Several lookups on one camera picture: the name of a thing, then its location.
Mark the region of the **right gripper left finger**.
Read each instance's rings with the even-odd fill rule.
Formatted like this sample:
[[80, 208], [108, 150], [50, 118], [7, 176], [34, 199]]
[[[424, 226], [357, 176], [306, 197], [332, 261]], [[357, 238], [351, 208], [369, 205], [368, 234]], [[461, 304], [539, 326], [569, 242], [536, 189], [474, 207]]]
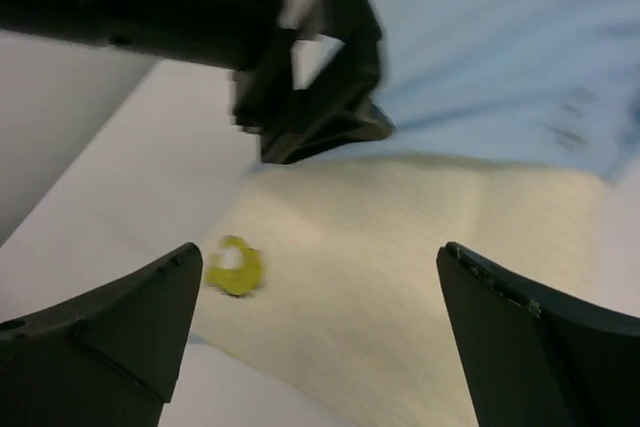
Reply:
[[157, 425], [179, 377], [202, 266], [200, 250], [187, 243], [120, 279], [2, 322], [2, 425]]

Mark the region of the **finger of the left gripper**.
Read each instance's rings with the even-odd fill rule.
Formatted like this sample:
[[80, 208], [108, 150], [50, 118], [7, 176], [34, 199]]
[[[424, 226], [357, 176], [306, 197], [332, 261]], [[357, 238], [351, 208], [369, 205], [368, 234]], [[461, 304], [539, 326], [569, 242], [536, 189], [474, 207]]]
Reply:
[[298, 29], [273, 30], [257, 62], [233, 75], [235, 123], [258, 136], [266, 164], [296, 163], [393, 131], [372, 101], [382, 77], [382, 30], [369, 0], [319, 0], [315, 11], [324, 22], [322, 34], [342, 44], [307, 87], [293, 86]]

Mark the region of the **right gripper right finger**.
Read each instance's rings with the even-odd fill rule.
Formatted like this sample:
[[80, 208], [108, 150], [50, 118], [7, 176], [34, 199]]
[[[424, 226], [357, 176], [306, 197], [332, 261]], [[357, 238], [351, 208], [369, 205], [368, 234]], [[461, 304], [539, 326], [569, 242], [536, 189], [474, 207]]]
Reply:
[[639, 320], [449, 242], [437, 270], [481, 426], [636, 426]]

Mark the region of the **cream pillow yellow edge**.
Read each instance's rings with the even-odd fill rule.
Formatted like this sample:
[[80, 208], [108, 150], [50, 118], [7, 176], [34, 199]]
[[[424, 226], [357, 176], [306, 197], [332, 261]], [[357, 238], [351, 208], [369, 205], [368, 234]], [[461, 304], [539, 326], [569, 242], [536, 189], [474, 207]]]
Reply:
[[202, 240], [192, 327], [359, 426], [472, 426], [439, 248], [592, 298], [604, 192], [575, 170], [444, 157], [254, 171]]

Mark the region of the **light blue pillowcase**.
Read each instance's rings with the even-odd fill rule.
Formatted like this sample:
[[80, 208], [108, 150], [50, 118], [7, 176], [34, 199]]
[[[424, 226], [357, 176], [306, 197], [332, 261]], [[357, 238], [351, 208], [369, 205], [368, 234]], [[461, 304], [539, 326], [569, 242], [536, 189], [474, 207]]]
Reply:
[[616, 178], [639, 152], [639, 0], [371, 0], [394, 124], [330, 159], [459, 155]]

